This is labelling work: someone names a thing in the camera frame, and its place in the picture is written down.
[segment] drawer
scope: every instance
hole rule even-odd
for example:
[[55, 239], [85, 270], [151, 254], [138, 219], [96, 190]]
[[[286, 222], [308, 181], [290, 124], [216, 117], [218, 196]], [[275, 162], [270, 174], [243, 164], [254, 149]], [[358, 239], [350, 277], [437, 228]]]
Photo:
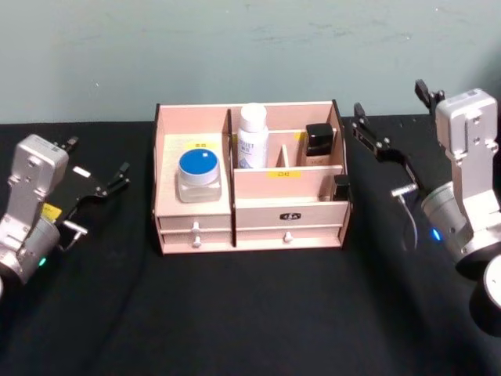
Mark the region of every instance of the drawer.
[[246, 249], [337, 247], [339, 231], [339, 226], [237, 229], [236, 245]]
[[194, 251], [204, 250], [207, 246], [214, 244], [227, 244], [232, 243], [232, 232], [231, 231], [211, 231], [211, 232], [169, 232], [163, 233], [162, 237], [164, 239], [165, 246], [169, 245], [183, 245], [185, 248], [192, 248]]
[[198, 222], [200, 230], [232, 229], [231, 215], [185, 215], [179, 217], [159, 217], [161, 230], [190, 231]]
[[240, 201], [236, 207], [236, 228], [289, 226], [342, 226], [347, 201], [311, 202], [254, 206]]

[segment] blue lid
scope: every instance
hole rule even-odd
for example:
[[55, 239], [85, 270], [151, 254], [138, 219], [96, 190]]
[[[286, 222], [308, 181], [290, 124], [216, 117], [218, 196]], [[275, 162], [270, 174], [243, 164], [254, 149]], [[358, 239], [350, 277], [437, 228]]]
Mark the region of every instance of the blue lid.
[[218, 166], [218, 157], [208, 149], [187, 151], [179, 160], [179, 167], [190, 175], [203, 175]]

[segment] robotic arm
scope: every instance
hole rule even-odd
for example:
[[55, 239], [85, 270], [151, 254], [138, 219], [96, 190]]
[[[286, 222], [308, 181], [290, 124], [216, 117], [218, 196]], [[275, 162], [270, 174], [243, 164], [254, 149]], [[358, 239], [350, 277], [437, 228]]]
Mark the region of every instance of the robotic arm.
[[[125, 188], [128, 164], [123, 164], [108, 185], [78, 166], [67, 173], [77, 138], [63, 145], [31, 135], [15, 150], [6, 213], [0, 220], [0, 297], [4, 282], [26, 284], [49, 253], [59, 245], [67, 250], [88, 231], [71, 217], [89, 200], [106, 200]], [[64, 230], [73, 240], [60, 244]]]
[[446, 99], [443, 91], [430, 92], [423, 81], [415, 91], [436, 124], [438, 143], [450, 160], [452, 181], [413, 166], [407, 154], [392, 149], [369, 130], [359, 103], [352, 131], [378, 161], [401, 164], [411, 179], [392, 191], [404, 195], [418, 190], [421, 208], [434, 232], [464, 277], [478, 282], [470, 313], [486, 333], [501, 336], [501, 212], [492, 188], [493, 158], [498, 151], [496, 100], [480, 89]]

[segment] drawer knob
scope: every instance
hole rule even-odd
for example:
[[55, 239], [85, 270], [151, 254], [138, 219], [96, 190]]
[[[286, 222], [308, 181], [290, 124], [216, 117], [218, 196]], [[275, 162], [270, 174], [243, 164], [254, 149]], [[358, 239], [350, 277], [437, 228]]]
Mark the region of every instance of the drawer knob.
[[198, 235], [195, 236], [195, 241], [193, 242], [193, 248], [200, 248], [202, 245], [202, 240]]
[[193, 222], [193, 227], [191, 228], [192, 233], [200, 233], [200, 224], [198, 222]]
[[290, 231], [287, 231], [283, 236], [283, 241], [285, 241], [286, 243], [290, 243], [292, 240], [294, 240], [292, 233], [290, 233]]

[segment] small glass bottle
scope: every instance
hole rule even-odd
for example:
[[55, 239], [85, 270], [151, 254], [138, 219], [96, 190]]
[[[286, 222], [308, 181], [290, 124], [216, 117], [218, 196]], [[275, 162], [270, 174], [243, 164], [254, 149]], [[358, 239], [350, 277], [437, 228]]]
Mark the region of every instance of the small glass bottle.
[[221, 197], [219, 159], [208, 149], [193, 149], [179, 159], [179, 200], [186, 203], [217, 201]]

